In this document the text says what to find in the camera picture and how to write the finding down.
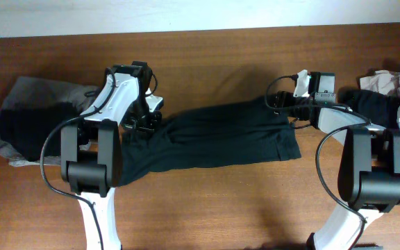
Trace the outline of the black Nike t-shirt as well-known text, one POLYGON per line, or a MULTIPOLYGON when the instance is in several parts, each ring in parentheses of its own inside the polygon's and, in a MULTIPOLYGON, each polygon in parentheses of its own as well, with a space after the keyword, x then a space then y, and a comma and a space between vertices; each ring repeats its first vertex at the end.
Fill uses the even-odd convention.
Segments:
POLYGON ((263 97, 186 110, 163 122, 151 135, 122 136, 120 185, 149 172, 215 168, 301 157, 294 129, 263 97))

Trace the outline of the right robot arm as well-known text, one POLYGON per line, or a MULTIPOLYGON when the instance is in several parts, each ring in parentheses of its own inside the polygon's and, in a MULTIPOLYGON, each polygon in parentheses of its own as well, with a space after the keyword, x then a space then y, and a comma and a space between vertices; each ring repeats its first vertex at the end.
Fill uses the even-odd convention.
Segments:
POLYGON ((311 233, 307 249, 357 249, 365 229, 400 206, 400 130, 377 126, 339 103, 333 73, 302 71, 289 77, 293 92, 265 93, 265 105, 277 115, 308 121, 325 134, 315 153, 319 181, 336 202, 331 216, 311 233), (324 143, 343 145, 337 178, 338 193, 327 186, 320 167, 324 143))

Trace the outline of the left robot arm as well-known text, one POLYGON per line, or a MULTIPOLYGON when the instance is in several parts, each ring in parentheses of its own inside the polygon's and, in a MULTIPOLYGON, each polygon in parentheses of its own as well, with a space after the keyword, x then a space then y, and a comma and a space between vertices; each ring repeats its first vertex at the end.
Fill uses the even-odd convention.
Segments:
POLYGON ((119 127, 140 135, 156 130, 163 98, 149 88, 155 80, 146 62, 108 68, 91 106, 60 130, 61 176, 81 207, 87 249, 122 248, 115 220, 123 166, 119 127))

